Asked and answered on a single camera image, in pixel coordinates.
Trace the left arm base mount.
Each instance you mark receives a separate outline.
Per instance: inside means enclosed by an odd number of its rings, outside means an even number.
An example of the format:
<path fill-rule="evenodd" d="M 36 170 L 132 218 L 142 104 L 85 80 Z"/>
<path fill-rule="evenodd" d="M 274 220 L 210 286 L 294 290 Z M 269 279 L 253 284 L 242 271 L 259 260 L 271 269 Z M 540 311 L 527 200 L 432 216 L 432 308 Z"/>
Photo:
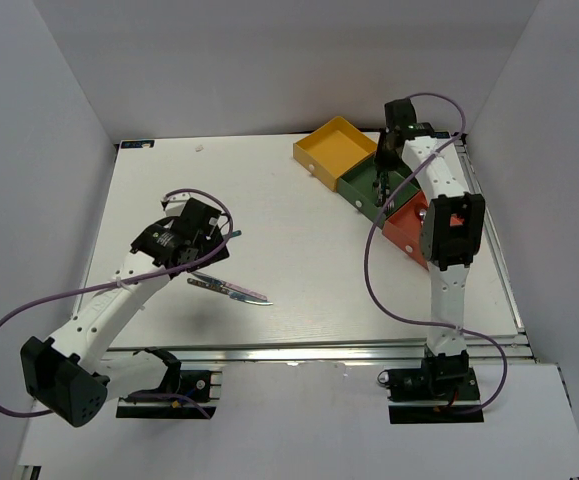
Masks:
<path fill-rule="evenodd" d="M 220 398 L 219 371 L 185 369 L 181 361 L 164 349 L 141 350 L 157 358 L 166 371 L 157 387 L 121 397 L 116 408 L 119 419 L 210 420 Z"/>

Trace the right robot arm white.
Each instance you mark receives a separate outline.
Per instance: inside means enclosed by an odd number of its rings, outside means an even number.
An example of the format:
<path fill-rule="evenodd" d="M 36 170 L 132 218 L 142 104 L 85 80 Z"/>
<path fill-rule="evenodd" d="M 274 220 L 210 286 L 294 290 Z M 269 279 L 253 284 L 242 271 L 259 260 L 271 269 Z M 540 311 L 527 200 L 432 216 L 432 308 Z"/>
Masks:
<path fill-rule="evenodd" d="M 384 105 L 386 127 L 380 131 L 374 157 L 373 187 L 377 203 L 395 199 L 389 173 L 408 168 L 415 174 L 427 202 L 419 247 L 431 280 L 431 326 L 420 374 L 422 390 L 441 399 L 453 391 L 453 371 L 468 369 L 464 333 L 466 279 L 480 250 L 485 200 L 471 193 L 451 172 L 444 154 L 452 141 L 438 139 L 433 128 L 420 123 L 412 101 L 397 99 Z"/>

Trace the dark handled fork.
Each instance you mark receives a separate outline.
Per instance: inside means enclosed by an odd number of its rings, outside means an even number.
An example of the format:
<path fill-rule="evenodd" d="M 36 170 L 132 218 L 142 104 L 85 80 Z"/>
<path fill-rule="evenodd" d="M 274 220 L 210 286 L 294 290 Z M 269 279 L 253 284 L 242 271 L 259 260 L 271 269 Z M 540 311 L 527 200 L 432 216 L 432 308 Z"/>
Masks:
<path fill-rule="evenodd" d="M 382 205 L 385 207 L 389 207 L 390 205 L 390 196 L 391 196 L 391 187 L 390 187 L 390 179 L 388 172 L 382 172 L 380 174 L 380 198 L 382 201 Z"/>

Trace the pink handled fork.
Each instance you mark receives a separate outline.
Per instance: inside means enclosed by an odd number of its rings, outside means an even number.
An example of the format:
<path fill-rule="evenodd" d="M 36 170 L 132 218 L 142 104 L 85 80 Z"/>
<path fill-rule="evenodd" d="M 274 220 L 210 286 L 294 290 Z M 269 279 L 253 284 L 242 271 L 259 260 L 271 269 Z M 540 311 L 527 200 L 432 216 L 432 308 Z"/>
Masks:
<path fill-rule="evenodd" d="M 377 180 L 381 187 L 381 201 L 384 203 L 389 196 L 389 174 L 387 171 L 380 171 L 377 175 Z"/>

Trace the green handled fork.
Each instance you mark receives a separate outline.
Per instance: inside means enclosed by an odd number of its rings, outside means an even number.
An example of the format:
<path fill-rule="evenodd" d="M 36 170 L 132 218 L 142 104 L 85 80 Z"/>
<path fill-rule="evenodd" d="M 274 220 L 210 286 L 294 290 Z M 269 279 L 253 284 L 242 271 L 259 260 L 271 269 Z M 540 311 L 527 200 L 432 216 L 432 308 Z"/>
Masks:
<path fill-rule="evenodd" d="M 372 187 L 373 187 L 373 191 L 375 194 L 375 206 L 376 207 L 380 207 L 382 205 L 382 201 L 381 201 L 381 187 L 380 187 L 380 182 L 378 180 L 374 180 L 374 182 L 372 183 Z"/>

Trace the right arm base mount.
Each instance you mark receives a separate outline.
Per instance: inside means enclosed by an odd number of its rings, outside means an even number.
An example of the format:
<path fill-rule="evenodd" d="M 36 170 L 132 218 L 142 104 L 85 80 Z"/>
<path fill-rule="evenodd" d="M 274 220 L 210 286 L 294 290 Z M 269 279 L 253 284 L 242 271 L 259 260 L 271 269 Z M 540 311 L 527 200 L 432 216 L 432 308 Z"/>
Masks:
<path fill-rule="evenodd" d="M 420 368 L 385 369 L 377 383 L 388 392 L 391 425 L 483 423 L 480 390 L 473 368 L 462 380 L 452 380 L 432 393 Z"/>

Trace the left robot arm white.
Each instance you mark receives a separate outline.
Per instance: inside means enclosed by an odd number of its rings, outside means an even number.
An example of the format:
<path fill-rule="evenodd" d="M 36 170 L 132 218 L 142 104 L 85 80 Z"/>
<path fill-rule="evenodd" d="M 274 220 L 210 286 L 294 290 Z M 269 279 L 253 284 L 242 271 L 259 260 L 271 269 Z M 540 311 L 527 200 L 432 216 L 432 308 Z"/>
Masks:
<path fill-rule="evenodd" d="M 111 287 L 95 293 L 47 339 L 32 337 L 21 348 L 28 393 L 73 427 L 91 421 L 109 400 L 168 399 L 181 392 L 180 362 L 165 349 L 104 357 L 134 315 L 180 272 L 229 255 L 219 209 L 187 194 L 164 201 L 163 209 L 165 217 L 131 243 Z"/>

